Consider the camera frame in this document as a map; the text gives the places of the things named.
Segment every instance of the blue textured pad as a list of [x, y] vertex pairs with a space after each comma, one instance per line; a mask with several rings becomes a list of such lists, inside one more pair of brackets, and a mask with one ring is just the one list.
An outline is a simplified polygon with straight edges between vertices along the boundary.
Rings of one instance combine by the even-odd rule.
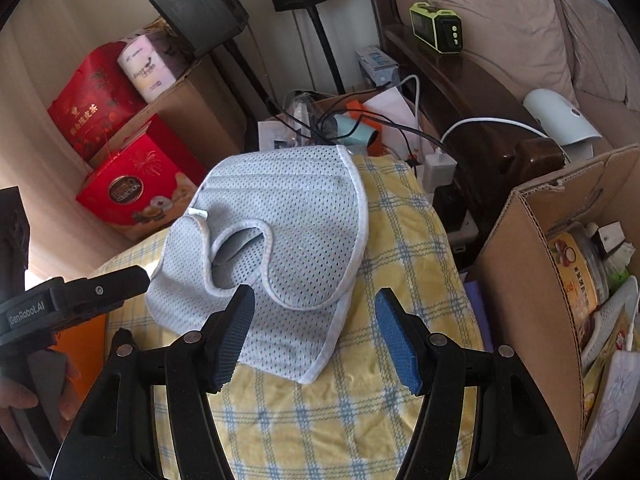
[[249, 332], [249, 325], [254, 319], [255, 302], [253, 293], [248, 294], [238, 306], [225, 335], [222, 345], [216, 353], [216, 373], [212, 383], [218, 388], [227, 384], [234, 374], [244, 340]]
[[376, 319], [400, 382], [417, 395], [422, 388], [422, 378], [414, 348], [404, 334], [393, 306], [382, 292], [376, 294]]

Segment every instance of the beige curtain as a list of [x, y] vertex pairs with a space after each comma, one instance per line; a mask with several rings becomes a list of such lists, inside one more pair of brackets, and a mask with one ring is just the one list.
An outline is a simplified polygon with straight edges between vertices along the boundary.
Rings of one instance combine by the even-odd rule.
[[0, 30], [0, 188], [20, 188], [41, 278], [85, 276], [130, 246], [76, 202], [88, 170], [47, 114], [99, 46], [74, 22], [64, 0], [22, 0]]

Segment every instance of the red box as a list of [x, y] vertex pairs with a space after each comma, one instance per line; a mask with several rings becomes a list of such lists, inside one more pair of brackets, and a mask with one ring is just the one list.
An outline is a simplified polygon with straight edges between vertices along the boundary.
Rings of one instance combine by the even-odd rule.
[[78, 202], [130, 240], [187, 209], [207, 170], [157, 115], [92, 173]]
[[119, 41], [96, 48], [49, 107], [51, 119], [84, 160], [146, 106], [118, 65], [125, 46]]

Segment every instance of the plaid tablecloth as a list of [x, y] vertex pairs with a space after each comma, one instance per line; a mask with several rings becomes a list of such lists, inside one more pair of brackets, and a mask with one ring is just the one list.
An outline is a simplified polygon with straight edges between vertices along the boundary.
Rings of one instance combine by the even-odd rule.
[[[433, 332], [482, 349], [476, 320], [436, 213], [402, 162], [356, 158], [369, 200], [369, 241], [351, 309], [334, 355], [318, 380], [302, 386], [244, 365], [222, 393], [210, 396], [216, 426], [238, 480], [387, 480], [395, 477], [422, 399], [402, 386], [375, 322], [374, 297], [390, 286], [409, 312]], [[158, 264], [166, 231], [105, 264], [132, 264], [149, 273]], [[107, 343], [120, 327], [140, 348], [172, 343], [144, 297], [111, 313]], [[164, 388], [156, 390], [158, 442], [164, 475], [177, 479]], [[451, 477], [468, 463], [474, 398], [465, 397]]]

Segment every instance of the human hand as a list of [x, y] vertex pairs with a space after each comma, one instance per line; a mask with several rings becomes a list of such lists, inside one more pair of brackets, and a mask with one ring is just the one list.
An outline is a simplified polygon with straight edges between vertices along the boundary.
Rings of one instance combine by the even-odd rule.
[[[79, 378], [80, 372], [78, 372], [70, 361], [67, 361], [66, 383], [59, 403], [62, 418], [58, 431], [62, 439], [66, 437], [66, 434], [71, 428], [71, 423], [80, 409], [80, 397], [70, 381]], [[0, 426], [22, 459], [33, 465], [36, 465], [38, 461], [31, 452], [27, 441], [24, 439], [22, 431], [16, 424], [10, 408], [27, 410], [29, 408], [35, 408], [37, 405], [38, 397], [33, 392], [30, 392], [27, 388], [9, 378], [0, 376]]]

